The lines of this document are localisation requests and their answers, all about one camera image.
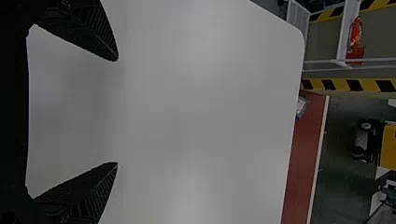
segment white table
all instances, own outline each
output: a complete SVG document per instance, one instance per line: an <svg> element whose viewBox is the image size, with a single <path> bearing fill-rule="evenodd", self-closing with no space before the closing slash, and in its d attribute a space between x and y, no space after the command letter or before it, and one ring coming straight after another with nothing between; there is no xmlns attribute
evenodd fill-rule
<svg viewBox="0 0 396 224"><path fill-rule="evenodd" d="M104 7L118 63L31 31L30 193L118 161L101 223L280 223L301 33L248 0Z"/></svg>

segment yellow black warning stripe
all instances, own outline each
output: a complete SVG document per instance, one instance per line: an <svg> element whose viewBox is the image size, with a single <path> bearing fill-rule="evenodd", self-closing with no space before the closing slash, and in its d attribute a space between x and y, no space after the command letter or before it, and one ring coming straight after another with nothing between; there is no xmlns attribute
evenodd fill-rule
<svg viewBox="0 0 396 224"><path fill-rule="evenodd" d="M306 91L396 92L396 78L303 78Z"/></svg>
<svg viewBox="0 0 396 224"><path fill-rule="evenodd" d="M362 0L361 12L377 10L383 7L395 7L396 0ZM328 21L336 18L340 18L343 14L344 6L330 8L321 13L314 14L311 16L311 22Z"/></svg>

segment yellow machine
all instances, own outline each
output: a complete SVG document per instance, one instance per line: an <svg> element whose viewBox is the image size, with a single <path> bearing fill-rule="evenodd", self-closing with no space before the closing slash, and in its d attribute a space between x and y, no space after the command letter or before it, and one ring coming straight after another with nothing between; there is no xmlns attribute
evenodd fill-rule
<svg viewBox="0 0 396 224"><path fill-rule="evenodd" d="M357 128L354 159L396 171L396 123L363 119Z"/></svg>
<svg viewBox="0 0 396 224"><path fill-rule="evenodd" d="M379 166L396 171L396 124L384 127Z"/></svg>

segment white tabletop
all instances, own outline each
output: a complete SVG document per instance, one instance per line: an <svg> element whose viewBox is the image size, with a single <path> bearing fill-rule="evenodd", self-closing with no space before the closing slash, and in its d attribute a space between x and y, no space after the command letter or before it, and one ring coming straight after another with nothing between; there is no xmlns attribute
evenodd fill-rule
<svg viewBox="0 0 396 224"><path fill-rule="evenodd" d="M104 7L118 63L31 31L31 194L118 161L101 223L280 223L300 32L248 0Z"/></svg>

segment concrete floor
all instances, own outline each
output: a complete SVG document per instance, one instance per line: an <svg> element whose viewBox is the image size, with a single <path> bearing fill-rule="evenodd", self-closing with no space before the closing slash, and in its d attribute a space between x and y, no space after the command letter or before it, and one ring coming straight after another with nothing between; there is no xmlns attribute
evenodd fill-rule
<svg viewBox="0 0 396 224"><path fill-rule="evenodd" d="M357 119L396 120L388 101L332 96L320 158L312 224L365 223L377 191L376 167L350 158Z"/></svg>
<svg viewBox="0 0 396 224"><path fill-rule="evenodd" d="M362 12L362 44L366 46L365 58L396 57L396 7ZM338 45L341 19L311 23L308 32L306 60L334 59ZM366 63L379 65L383 63ZM303 77L396 77L396 69L355 70L337 72L304 73Z"/></svg>

